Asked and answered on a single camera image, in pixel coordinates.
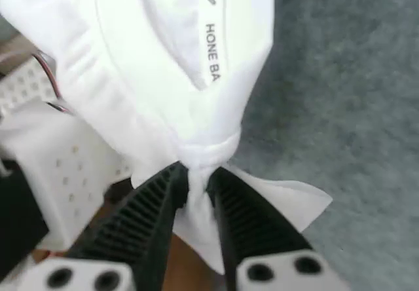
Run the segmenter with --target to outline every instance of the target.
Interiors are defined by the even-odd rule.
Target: red wire
[[[48,64],[46,63],[45,59],[39,54],[32,54],[32,55],[38,61],[39,65],[41,65],[42,69],[46,73],[46,76],[50,80],[52,88],[54,89],[56,97],[61,98],[60,90],[58,89],[58,85],[57,85],[57,82],[55,80],[54,74],[52,73],[52,71],[49,68]]]

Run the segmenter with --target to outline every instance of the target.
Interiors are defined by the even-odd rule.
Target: wire
[[[40,54],[34,53],[34,54],[32,54],[32,56],[35,57],[35,59],[38,61],[39,65],[41,65],[42,69],[46,73],[46,76],[48,77],[48,79],[50,79],[50,82],[51,82],[52,88],[54,89],[56,97],[61,98],[60,91],[58,90],[57,81],[56,81],[55,76],[52,73],[48,63],[46,62],[46,60]]]
[[[6,52],[4,54],[0,54],[0,63],[4,62],[5,60],[9,60],[12,57],[15,56],[19,56],[19,55],[23,55],[23,54],[28,54],[29,52],[27,50],[13,50],[11,52]],[[58,84],[57,81],[55,79],[55,76],[52,72],[52,70],[50,69],[48,63],[46,62],[46,60],[41,56],[40,52],[38,53],[30,53],[39,63],[39,65],[41,65],[42,69],[44,70],[46,76],[48,77],[52,88],[54,89],[54,93],[56,95],[57,98],[61,98],[61,94],[60,94],[60,90],[58,89]]]

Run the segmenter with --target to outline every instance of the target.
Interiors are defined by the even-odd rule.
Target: perforated plastic
[[[3,119],[0,155],[22,168],[50,229],[39,248],[49,250],[73,244],[123,165],[86,123],[42,102]]]
[[[35,58],[29,59],[0,81],[0,113],[3,116],[32,100],[56,99],[48,76]]]
[[[50,258],[30,269],[17,291],[135,291],[131,269],[123,263]]]

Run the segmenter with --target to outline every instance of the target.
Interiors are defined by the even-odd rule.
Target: white plastic part
[[[95,288],[98,284],[101,284],[103,288]],[[50,258],[30,269],[22,277],[17,289],[17,291],[34,290],[135,291],[136,289],[131,269],[126,264]]]
[[[301,264],[305,273],[297,269],[298,261],[306,262]],[[312,250],[246,258],[237,270],[236,284],[239,291],[350,291],[324,258]]]
[[[20,262],[9,275],[0,282],[0,291],[15,291],[24,276],[24,273],[35,266],[32,256]]]
[[[6,116],[35,99],[51,102],[57,97],[44,69],[32,57],[0,81],[0,113]]]
[[[1,122],[0,154],[22,168],[50,230],[39,248],[49,250],[74,243],[118,181],[116,172],[128,167],[85,122],[43,102]]]

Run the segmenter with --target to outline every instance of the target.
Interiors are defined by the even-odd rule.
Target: black object
[[[305,275],[317,275],[321,273],[321,265],[311,257],[300,257],[294,263],[295,269]]]
[[[0,179],[0,281],[48,233],[22,170],[14,161],[4,161],[3,164],[11,174]]]
[[[46,284],[51,289],[59,289],[65,286],[72,278],[73,271],[70,268],[60,268],[50,274]]]
[[[95,291],[113,291],[119,285],[120,277],[116,271],[101,273],[94,282]]]
[[[274,272],[263,263],[256,263],[247,270],[247,276],[252,281],[270,281],[274,278]]]
[[[160,291],[175,211],[186,203],[188,190],[187,169],[172,164],[132,191],[67,257],[127,263],[137,290]]]
[[[236,290],[236,270],[248,257],[312,249],[306,239],[265,198],[230,171],[209,179],[228,290]]]

